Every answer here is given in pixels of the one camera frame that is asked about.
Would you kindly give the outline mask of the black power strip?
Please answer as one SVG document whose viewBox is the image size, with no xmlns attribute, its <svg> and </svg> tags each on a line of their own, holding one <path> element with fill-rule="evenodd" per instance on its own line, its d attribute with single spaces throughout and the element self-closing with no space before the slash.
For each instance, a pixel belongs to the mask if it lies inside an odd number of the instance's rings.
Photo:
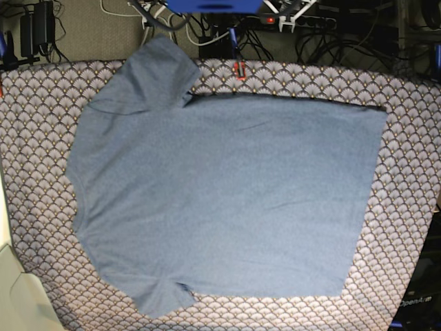
<svg viewBox="0 0 441 331">
<path fill-rule="evenodd" d="M 281 22 L 280 19 L 273 18 L 259 19 L 259 21 L 265 28 L 271 28 L 279 32 L 293 32 L 295 28 L 335 30 L 338 25 L 334 18 L 311 15 L 301 16 L 294 23 L 290 21 Z"/>
</svg>

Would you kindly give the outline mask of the beige furniture corner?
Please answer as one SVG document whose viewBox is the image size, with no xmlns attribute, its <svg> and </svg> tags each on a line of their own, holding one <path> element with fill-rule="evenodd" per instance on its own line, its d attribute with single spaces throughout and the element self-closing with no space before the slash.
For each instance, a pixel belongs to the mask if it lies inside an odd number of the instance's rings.
<svg viewBox="0 0 441 331">
<path fill-rule="evenodd" d="M 13 250 L 4 188 L 1 188 L 1 329 L 64 329 L 41 281 L 25 272 Z"/>
</svg>

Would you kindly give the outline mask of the red table clamp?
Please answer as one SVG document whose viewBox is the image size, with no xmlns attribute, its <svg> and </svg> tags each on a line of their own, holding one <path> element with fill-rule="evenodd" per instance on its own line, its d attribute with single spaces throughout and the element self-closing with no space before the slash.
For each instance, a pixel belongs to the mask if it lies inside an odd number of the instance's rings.
<svg viewBox="0 0 441 331">
<path fill-rule="evenodd" d="M 246 80 L 246 66 L 244 61 L 235 61 L 233 71 L 239 81 Z"/>
</svg>

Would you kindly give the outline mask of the blue T-shirt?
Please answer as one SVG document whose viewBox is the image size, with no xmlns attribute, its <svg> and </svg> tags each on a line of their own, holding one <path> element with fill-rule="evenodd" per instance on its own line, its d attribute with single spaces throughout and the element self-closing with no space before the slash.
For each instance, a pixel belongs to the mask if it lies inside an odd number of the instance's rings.
<svg viewBox="0 0 441 331">
<path fill-rule="evenodd" d="M 152 318 L 194 293 L 338 296 L 353 263 L 383 110 L 256 94 L 195 97 L 167 37 L 84 107 L 66 175 L 99 276 Z"/>
</svg>

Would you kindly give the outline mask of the blue box overhead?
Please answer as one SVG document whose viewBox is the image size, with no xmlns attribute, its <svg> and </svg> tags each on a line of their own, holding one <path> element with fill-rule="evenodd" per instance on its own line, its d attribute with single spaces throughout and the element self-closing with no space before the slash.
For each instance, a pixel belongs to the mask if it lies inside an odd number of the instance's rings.
<svg viewBox="0 0 441 331">
<path fill-rule="evenodd" d="M 256 13 L 262 0 L 169 0 L 170 10 L 179 13 Z"/>
</svg>

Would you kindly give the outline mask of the black power adapter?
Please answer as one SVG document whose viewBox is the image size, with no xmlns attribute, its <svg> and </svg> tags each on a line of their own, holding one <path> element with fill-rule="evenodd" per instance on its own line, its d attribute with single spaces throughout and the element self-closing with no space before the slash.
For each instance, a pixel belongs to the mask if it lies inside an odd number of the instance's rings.
<svg viewBox="0 0 441 331">
<path fill-rule="evenodd" d="M 40 54 L 48 57 L 55 42 L 55 15 L 53 1 L 40 1 L 20 17 L 20 46 L 22 57 Z"/>
</svg>

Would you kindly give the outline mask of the fan-patterned tablecloth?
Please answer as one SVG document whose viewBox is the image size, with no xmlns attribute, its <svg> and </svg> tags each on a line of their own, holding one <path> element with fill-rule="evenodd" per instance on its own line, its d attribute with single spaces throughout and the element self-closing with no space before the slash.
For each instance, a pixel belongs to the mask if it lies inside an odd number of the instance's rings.
<svg viewBox="0 0 441 331">
<path fill-rule="evenodd" d="M 69 330 L 386 330 L 429 231 L 440 194 L 440 87 L 389 75 L 248 61 L 198 62 L 195 94 L 245 92 L 379 106 L 388 119 L 372 193 L 344 289 L 336 297 L 290 299 L 198 295 L 167 316 L 139 314 L 100 280 L 72 230 L 76 199 L 65 177 L 83 106 L 120 61 L 35 66 L 1 75 L 1 165 L 12 245 L 38 276 Z"/>
</svg>

